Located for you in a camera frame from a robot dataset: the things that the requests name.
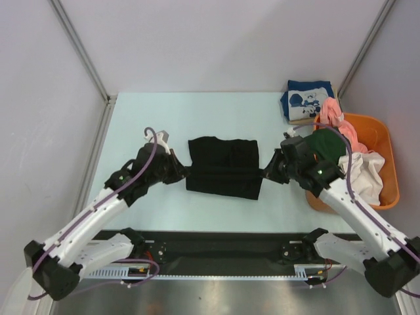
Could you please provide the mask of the aluminium frame post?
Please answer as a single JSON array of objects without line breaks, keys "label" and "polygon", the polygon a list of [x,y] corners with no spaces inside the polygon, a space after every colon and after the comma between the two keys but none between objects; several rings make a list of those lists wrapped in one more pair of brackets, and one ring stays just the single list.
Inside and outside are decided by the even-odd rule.
[{"label": "aluminium frame post", "polygon": [[94,88],[106,104],[114,104],[116,102],[117,96],[111,95],[107,92],[105,85],[103,84],[99,73],[89,56],[88,51],[86,50],[75,26],[71,21],[70,16],[66,12],[66,9],[61,1],[59,0],[48,0],[49,5],[51,6],[52,11],[54,12],[57,20],[59,21],[62,29],[64,30],[65,35],[68,37],[70,44],[72,45],[81,65],[84,67],[87,75],[89,76]]},{"label": "aluminium frame post", "polygon": [[375,38],[377,37],[378,33],[381,31],[383,24],[386,22],[389,14],[391,13],[396,3],[397,3],[397,0],[384,1],[377,17],[375,18],[372,26],[370,27],[367,33],[366,38],[364,39],[364,42],[362,43],[362,46],[360,47],[353,63],[351,64],[345,78],[343,79],[343,82],[338,88],[337,96],[339,98],[345,95],[345,92],[348,89],[348,86],[350,85],[352,79],[356,75],[356,72],[358,71],[359,67],[364,61],[364,58],[366,57],[371,46],[373,45],[373,42],[375,41]]}]

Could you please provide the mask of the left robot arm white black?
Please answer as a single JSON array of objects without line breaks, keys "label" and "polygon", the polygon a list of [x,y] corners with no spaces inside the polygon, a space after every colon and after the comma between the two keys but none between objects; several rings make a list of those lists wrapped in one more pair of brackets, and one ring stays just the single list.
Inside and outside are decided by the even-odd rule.
[{"label": "left robot arm white black", "polygon": [[187,168],[172,149],[145,144],[135,159],[110,175],[97,197],[64,228],[42,243],[33,240],[25,246],[26,264],[43,294],[59,301],[85,276],[116,261],[151,265],[153,262],[145,255],[144,238],[132,228],[124,228],[94,247],[87,245],[153,185],[176,183],[187,176]]}]

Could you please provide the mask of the left aluminium frame post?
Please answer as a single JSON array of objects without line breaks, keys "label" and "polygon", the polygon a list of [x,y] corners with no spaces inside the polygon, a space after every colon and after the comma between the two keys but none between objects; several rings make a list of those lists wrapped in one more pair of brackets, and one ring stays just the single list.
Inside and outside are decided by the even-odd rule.
[{"label": "left aluminium frame post", "polygon": [[107,92],[105,85],[103,84],[99,73],[89,56],[88,51],[86,50],[75,26],[71,21],[70,16],[66,12],[66,9],[61,1],[59,0],[48,0],[49,5],[51,6],[52,11],[54,12],[57,20],[59,21],[62,29],[64,30],[65,35],[68,37],[70,44],[72,45],[81,65],[84,67],[87,75],[89,76],[94,88],[106,104],[114,104],[116,102],[117,96],[111,95]]}]

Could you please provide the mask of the right aluminium frame post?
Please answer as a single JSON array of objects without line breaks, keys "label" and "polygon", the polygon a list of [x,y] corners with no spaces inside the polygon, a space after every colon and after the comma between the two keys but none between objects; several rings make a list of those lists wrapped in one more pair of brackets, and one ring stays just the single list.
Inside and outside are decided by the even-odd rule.
[{"label": "right aluminium frame post", "polygon": [[356,75],[356,72],[358,71],[359,67],[364,61],[364,58],[366,57],[371,46],[373,45],[373,42],[375,41],[375,38],[377,37],[378,33],[381,31],[383,24],[386,22],[389,14],[391,13],[396,3],[397,3],[397,0],[384,1],[377,17],[375,18],[372,26],[370,27],[367,33],[366,38],[364,39],[364,42],[362,43],[362,46],[360,47],[353,63],[351,64],[345,78],[343,79],[343,82],[338,88],[337,96],[339,98],[345,95],[345,92],[348,89],[348,86],[350,85],[352,79]]}]

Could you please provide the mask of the folded beige t-shirt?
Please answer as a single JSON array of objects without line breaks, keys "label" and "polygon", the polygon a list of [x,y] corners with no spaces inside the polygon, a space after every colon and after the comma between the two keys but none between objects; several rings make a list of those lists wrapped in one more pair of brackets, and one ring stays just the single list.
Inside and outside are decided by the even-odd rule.
[{"label": "folded beige t-shirt", "polygon": [[289,124],[302,125],[313,121],[320,113],[325,99],[329,96],[325,88],[315,88],[307,91],[292,90],[288,92]]}]

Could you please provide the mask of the orange plastic basket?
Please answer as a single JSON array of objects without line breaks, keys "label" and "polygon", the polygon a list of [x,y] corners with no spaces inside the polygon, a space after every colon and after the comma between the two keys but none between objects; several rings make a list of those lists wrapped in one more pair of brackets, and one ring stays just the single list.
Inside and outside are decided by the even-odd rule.
[{"label": "orange plastic basket", "polygon": [[352,188],[375,210],[394,207],[400,193],[389,130],[384,123],[367,115],[345,113],[343,120],[354,127],[357,141],[350,138],[349,131],[342,131],[337,126],[334,129],[351,143],[352,159],[347,157],[341,138],[329,129],[323,131],[319,126],[315,126],[306,139],[315,156],[332,161],[345,173],[348,164],[351,164]]}]

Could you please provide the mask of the folded blue Mickey t-shirt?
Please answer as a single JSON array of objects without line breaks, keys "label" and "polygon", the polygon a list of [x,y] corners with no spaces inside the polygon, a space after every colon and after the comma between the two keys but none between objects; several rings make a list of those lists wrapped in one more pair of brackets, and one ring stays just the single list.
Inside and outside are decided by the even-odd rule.
[{"label": "folded blue Mickey t-shirt", "polygon": [[316,117],[324,101],[335,98],[330,81],[287,82],[287,90],[280,97],[280,106],[288,121],[298,121]]}]

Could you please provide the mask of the pink t-shirt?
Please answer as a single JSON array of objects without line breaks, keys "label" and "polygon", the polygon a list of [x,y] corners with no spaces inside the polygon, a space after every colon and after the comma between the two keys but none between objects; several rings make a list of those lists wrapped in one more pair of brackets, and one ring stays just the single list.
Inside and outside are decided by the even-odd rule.
[{"label": "pink t-shirt", "polygon": [[354,126],[345,120],[344,113],[335,98],[325,99],[320,110],[319,122],[338,128],[339,132],[350,142],[353,152],[368,153],[368,148],[359,142]]}]

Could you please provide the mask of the black t-shirt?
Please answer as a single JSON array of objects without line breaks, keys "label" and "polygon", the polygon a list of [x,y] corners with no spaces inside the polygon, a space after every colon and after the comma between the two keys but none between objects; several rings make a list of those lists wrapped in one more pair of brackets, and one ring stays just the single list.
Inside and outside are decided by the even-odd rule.
[{"label": "black t-shirt", "polygon": [[257,200],[262,176],[256,140],[203,136],[188,141],[192,160],[186,189],[192,192]]}]

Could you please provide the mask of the white t-shirt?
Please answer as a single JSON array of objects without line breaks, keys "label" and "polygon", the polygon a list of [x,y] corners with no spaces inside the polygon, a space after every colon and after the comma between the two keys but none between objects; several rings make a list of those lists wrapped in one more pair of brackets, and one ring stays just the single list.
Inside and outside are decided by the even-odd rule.
[{"label": "white t-shirt", "polygon": [[385,159],[377,152],[354,152],[351,157],[350,182],[352,189],[368,204],[380,205],[383,181],[379,171]]}]

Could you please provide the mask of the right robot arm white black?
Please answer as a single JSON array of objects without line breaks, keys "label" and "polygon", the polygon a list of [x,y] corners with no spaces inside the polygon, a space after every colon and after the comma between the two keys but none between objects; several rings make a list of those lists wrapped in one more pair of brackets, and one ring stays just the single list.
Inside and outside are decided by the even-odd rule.
[{"label": "right robot arm white black", "polygon": [[419,238],[408,238],[389,224],[350,188],[336,164],[317,161],[301,136],[283,140],[262,173],[279,184],[296,181],[340,215],[362,240],[342,240],[319,228],[303,246],[308,262],[327,258],[343,264],[364,275],[383,297],[392,297],[419,275]]}]

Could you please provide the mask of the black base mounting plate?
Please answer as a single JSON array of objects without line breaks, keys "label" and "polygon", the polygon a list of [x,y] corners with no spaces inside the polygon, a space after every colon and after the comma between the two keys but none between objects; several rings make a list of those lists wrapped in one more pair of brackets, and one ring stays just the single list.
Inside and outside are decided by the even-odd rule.
[{"label": "black base mounting plate", "polygon": [[159,264],[267,263],[330,266],[307,244],[305,233],[159,232],[121,230],[135,243],[132,258]]}]

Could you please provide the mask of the dark green t-shirt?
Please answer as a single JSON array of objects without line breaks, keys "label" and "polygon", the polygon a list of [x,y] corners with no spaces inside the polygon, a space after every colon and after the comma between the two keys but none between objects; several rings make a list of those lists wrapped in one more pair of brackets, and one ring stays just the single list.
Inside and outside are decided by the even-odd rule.
[{"label": "dark green t-shirt", "polygon": [[329,161],[339,164],[339,158],[347,154],[350,144],[343,135],[338,135],[330,129],[317,129],[311,135],[304,137],[304,141],[313,153],[316,161]]}]

